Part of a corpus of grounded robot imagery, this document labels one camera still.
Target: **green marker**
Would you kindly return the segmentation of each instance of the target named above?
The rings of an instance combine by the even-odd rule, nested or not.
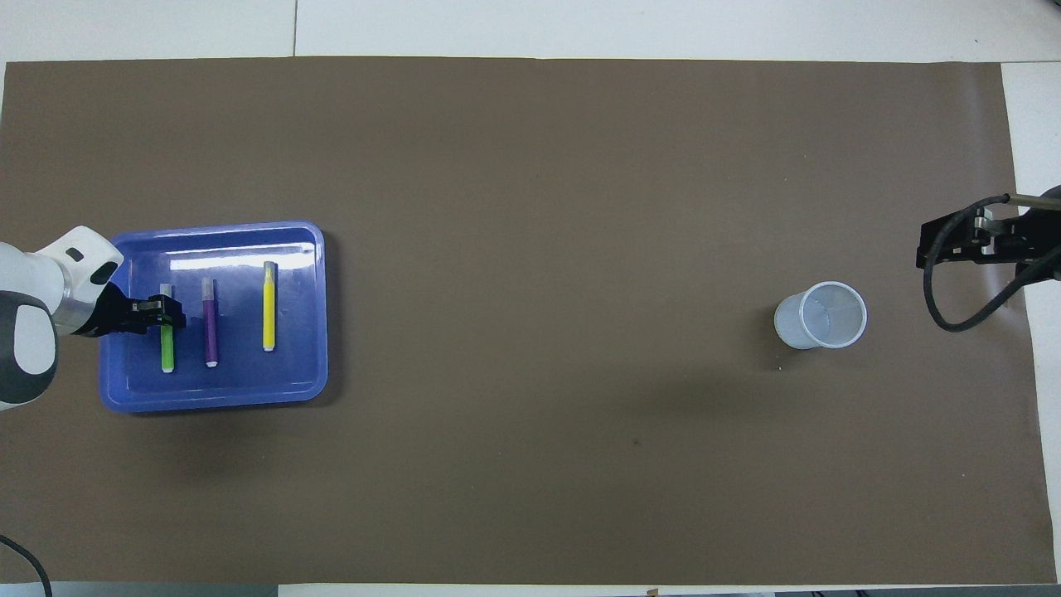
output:
[[[158,293],[173,297],[173,284],[158,284]],[[173,373],[173,327],[160,327],[162,338],[162,373]]]

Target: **white table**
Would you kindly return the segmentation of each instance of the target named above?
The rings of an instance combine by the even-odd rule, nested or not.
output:
[[[323,54],[999,62],[1004,63],[1015,190],[1039,194],[1061,183],[1061,7],[1047,0],[0,3],[0,65]],[[1061,570],[1061,284],[1040,283],[1025,292],[1055,556]],[[347,584],[288,585],[280,587],[280,595],[541,597],[636,595],[649,589],[655,587]],[[840,587],[659,589],[661,594],[706,594]]]

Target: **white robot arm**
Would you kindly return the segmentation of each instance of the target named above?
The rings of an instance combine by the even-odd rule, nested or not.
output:
[[[55,376],[56,337],[184,328],[180,304],[126,298],[109,282],[124,257],[77,226],[36,252],[0,242],[0,410],[32,402]]]

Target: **cup rim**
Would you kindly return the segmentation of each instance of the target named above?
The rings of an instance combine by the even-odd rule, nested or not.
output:
[[[855,333],[855,335],[852,336],[851,339],[848,340],[847,343],[841,343],[838,345],[831,345],[829,343],[823,343],[806,328],[806,322],[803,321],[803,306],[806,305],[806,300],[811,296],[811,293],[825,285],[836,285],[850,292],[851,295],[855,297],[855,300],[858,302],[858,309],[862,311],[862,324],[858,327],[858,332]],[[803,330],[803,333],[806,334],[807,338],[814,341],[815,345],[821,347],[822,349],[846,349],[854,345],[859,338],[862,338],[863,333],[866,332],[866,320],[868,319],[868,314],[866,312],[866,302],[863,300],[862,294],[858,294],[857,289],[851,287],[850,285],[843,283],[842,281],[836,281],[836,280],[819,281],[818,283],[804,289],[803,295],[800,296],[799,311],[797,312],[797,314],[799,315],[799,326]]]

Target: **yellow marker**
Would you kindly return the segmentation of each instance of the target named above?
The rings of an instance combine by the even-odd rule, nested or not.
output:
[[[276,349],[276,262],[265,261],[265,279],[262,282],[262,349],[272,353]]]

